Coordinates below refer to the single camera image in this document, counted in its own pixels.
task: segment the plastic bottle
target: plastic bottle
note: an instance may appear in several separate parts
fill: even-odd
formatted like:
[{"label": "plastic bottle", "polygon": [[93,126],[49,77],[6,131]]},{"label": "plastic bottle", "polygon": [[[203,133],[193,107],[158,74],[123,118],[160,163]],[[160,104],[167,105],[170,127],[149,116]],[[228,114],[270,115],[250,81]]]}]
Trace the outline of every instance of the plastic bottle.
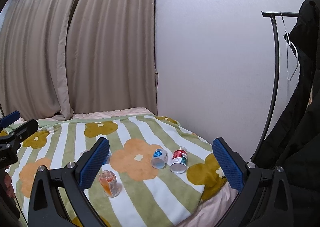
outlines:
[{"label": "plastic bottle", "polygon": [[187,170],[188,154],[185,147],[180,147],[173,153],[170,170],[176,174],[181,174]]},{"label": "plastic bottle", "polygon": [[164,168],[168,153],[164,149],[156,149],[151,159],[151,165],[156,169]]},{"label": "plastic bottle", "polygon": [[120,193],[117,186],[117,178],[112,171],[104,170],[99,174],[99,182],[108,197],[116,197]]}]

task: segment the blue gripper pad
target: blue gripper pad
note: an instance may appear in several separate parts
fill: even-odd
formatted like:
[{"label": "blue gripper pad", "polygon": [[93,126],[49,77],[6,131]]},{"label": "blue gripper pad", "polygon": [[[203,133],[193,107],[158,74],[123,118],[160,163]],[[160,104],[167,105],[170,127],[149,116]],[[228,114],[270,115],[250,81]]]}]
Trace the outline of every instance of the blue gripper pad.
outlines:
[{"label": "blue gripper pad", "polygon": [[19,118],[20,118],[20,113],[18,111],[14,111],[10,113],[9,115],[0,119],[0,128],[1,129],[7,128],[9,125],[17,121]]},{"label": "blue gripper pad", "polygon": [[244,186],[243,173],[219,139],[213,141],[212,151],[230,186],[240,193]]},{"label": "blue gripper pad", "polygon": [[106,161],[109,151],[109,141],[100,137],[95,145],[79,158],[76,178],[78,178],[78,184],[82,191],[91,187],[101,166]]}]

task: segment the black coat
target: black coat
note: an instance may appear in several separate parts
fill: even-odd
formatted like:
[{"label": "black coat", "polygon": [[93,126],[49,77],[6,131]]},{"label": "black coat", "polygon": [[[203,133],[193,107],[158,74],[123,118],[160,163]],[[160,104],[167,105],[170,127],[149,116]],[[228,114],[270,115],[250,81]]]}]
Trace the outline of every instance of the black coat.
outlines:
[{"label": "black coat", "polygon": [[[294,226],[320,226],[319,9],[305,0],[289,34],[300,63],[298,85],[257,155],[260,168],[281,165],[291,187]],[[313,100],[307,107],[311,86]]]}]

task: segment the orange bottle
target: orange bottle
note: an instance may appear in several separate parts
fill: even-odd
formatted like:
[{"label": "orange bottle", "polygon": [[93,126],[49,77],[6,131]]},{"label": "orange bottle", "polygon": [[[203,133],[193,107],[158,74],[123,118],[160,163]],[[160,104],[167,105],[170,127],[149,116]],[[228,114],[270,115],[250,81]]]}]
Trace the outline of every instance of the orange bottle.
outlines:
[{"label": "orange bottle", "polygon": [[112,171],[104,170],[99,174],[99,182],[108,197],[116,197],[120,193],[117,178]]}]

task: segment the orange flower pattern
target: orange flower pattern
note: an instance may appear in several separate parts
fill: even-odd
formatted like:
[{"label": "orange flower pattern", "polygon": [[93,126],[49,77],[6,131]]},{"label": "orange flower pattern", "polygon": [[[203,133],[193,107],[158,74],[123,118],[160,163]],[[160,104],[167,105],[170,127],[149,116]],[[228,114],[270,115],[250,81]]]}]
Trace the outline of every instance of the orange flower pattern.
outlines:
[{"label": "orange flower pattern", "polygon": [[28,163],[22,168],[19,177],[22,182],[21,192],[25,197],[30,198],[33,180],[35,179],[38,167],[41,165],[45,165],[50,169],[51,160],[48,158],[40,158],[36,162]]},{"label": "orange flower pattern", "polygon": [[110,165],[120,173],[126,172],[135,181],[153,179],[158,175],[158,169],[153,168],[150,161],[154,151],[160,148],[140,139],[129,139],[123,149],[112,154]]}]

